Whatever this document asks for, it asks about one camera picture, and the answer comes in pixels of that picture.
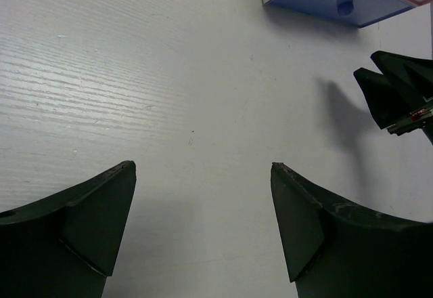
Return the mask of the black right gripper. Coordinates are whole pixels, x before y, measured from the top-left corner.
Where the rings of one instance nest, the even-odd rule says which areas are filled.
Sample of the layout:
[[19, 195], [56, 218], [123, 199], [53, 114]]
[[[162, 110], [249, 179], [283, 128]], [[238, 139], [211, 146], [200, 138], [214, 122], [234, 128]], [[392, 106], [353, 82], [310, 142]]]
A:
[[359, 68], [353, 75], [380, 129], [397, 136], [421, 129], [432, 141], [432, 61], [376, 51], [382, 74]]

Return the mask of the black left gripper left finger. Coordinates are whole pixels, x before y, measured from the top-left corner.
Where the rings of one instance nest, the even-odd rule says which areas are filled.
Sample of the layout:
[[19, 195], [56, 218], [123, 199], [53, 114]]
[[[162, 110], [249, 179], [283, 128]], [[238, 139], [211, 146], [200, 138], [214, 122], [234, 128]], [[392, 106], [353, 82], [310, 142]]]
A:
[[124, 161], [1, 213], [2, 297], [101, 297], [113, 274], [136, 184]]

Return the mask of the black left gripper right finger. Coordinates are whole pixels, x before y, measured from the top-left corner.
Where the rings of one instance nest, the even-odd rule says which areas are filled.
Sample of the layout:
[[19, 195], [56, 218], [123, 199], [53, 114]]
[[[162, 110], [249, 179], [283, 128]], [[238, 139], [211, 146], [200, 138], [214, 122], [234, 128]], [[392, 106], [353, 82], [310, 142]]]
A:
[[432, 224], [354, 203], [283, 163], [271, 192], [299, 297], [432, 296]]

